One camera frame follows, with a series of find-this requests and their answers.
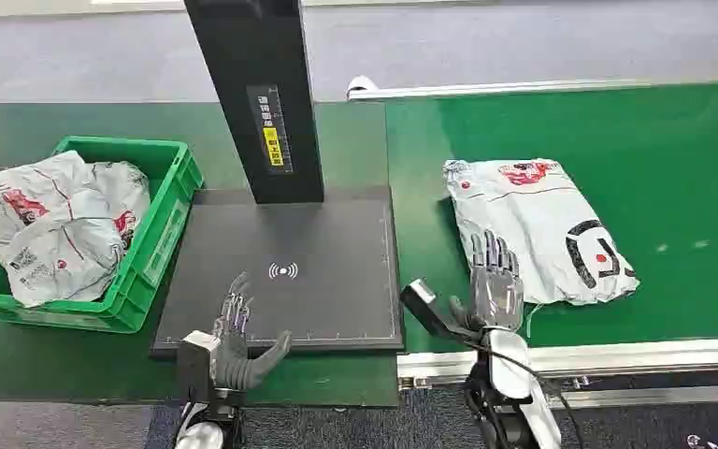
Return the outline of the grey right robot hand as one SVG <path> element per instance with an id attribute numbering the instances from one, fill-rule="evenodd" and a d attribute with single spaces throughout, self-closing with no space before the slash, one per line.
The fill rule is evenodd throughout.
<path id="1" fill-rule="evenodd" d="M 518 331 L 524 320 L 524 282 L 517 255 L 489 229 L 470 236 L 470 301 L 450 298 L 450 312 L 464 328 L 502 327 Z"/>

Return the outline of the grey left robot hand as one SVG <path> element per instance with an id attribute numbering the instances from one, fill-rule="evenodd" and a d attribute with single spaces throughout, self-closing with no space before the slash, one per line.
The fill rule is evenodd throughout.
<path id="1" fill-rule="evenodd" d="M 217 386 L 232 390 L 257 387 L 289 354 L 292 344 L 292 332 L 284 330 L 269 349 L 256 358 L 249 357 L 246 326 L 253 301 L 247 294 L 249 286 L 249 274 L 241 271 L 231 281 L 213 325 L 220 343 L 211 357 L 211 377 Z"/>

